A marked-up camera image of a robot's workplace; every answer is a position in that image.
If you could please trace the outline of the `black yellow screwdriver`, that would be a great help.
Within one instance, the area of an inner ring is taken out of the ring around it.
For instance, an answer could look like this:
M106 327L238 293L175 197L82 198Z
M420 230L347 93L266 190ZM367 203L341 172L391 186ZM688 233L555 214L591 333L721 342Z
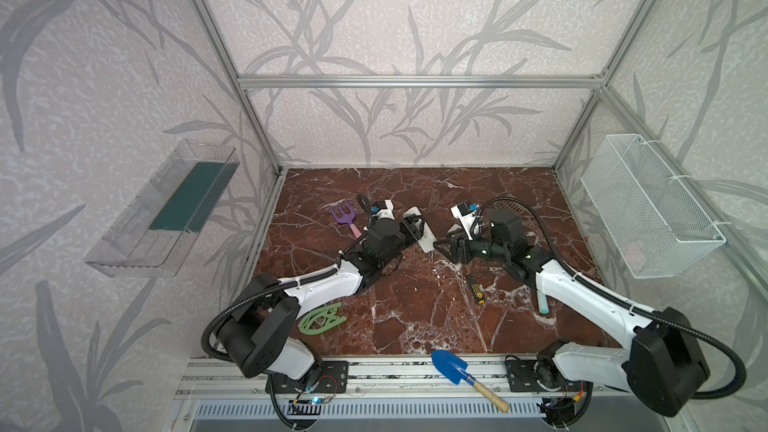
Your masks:
M483 293L483 290L479 282L471 274L467 274L465 276L465 281L468 285L469 291L471 293L471 296L473 297L474 302L478 305L483 305L485 303L485 295Z

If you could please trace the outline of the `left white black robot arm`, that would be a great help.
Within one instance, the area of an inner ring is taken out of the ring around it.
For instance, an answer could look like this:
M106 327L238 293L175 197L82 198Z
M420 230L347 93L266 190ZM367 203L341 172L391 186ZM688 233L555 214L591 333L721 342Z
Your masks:
M201 347L210 358L235 364L242 375L278 374L304 385L319 380L322 359L291 336L297 320L337 299L357 295L384 276L431 229L418 208L403 217L375 217L365 234L330 266L293 278L254 277L205 327Z

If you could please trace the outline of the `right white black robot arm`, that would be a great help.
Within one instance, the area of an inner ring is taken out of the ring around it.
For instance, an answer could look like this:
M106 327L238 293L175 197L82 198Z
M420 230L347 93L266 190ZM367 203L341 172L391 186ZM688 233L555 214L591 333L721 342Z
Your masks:
M618 348L557 341L537 356L542 382L557 377L629 391L653 412L675 416L689 400L715 400L746 383L741 357L721 341L694 329L672 307L648 308L573 270L552 243L528 241L519 215L509 208L490 212L483 236L481 208L461 203L457 220L435 248L454 264L498 262L537 295L539 306L553 298L606 332Z

